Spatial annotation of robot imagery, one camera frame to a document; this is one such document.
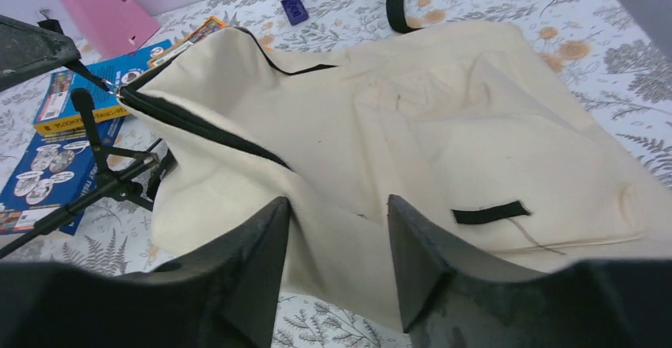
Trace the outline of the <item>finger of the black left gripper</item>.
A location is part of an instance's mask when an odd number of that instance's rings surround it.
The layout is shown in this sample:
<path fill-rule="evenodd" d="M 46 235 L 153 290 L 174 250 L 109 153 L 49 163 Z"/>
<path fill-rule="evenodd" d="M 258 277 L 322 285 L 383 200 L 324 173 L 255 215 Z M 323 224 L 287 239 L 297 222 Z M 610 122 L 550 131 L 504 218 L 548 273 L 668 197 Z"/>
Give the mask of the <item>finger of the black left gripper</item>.
<path fill-rule="evenodd" d="M 32 25 L 1 16 L 1 90 L 78 61 L 81 54 L 56 19 Z"/>

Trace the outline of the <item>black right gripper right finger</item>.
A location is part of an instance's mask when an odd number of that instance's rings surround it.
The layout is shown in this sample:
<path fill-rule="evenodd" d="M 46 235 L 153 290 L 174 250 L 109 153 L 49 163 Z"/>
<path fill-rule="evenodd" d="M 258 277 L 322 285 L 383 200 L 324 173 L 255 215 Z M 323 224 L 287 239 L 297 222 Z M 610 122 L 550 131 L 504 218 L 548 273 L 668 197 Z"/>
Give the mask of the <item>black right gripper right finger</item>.
<path fill-rule="evenodd" d="M 576 262 L 541 273 L 441 229 L 397 195 L 388 228 L 415 347 L 668 347 L 671 263 Z"/>

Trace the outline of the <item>cream canvas backpack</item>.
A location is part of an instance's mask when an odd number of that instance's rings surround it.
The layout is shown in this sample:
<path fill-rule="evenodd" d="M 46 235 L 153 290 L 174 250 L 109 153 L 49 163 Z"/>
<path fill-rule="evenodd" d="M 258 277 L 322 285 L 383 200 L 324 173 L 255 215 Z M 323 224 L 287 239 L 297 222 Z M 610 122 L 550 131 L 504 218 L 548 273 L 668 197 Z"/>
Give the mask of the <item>cream canvas backpack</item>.
<path fill-rule="evenodd" d="M 287 197 L 282 287 L 401 329 L 387 202 L 507 261 L 669 258 L 671 192 L 583 108 L 515 26 L 415 29 L 346 50 L 205 37 L 118 91 L 177 165 L 152 239 L 187 254 Z"/>

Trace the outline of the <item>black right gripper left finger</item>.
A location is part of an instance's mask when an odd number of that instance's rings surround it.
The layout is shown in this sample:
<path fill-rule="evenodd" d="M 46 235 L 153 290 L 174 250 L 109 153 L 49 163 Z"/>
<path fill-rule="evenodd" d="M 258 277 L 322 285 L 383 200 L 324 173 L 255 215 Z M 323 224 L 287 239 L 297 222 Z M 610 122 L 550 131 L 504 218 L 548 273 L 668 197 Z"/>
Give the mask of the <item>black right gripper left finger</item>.
<path fill-rule="evenodd" d="M 4 347 L 269 347 L 291 207 L 278 197 L 149 273 L 1 266 Z"/>

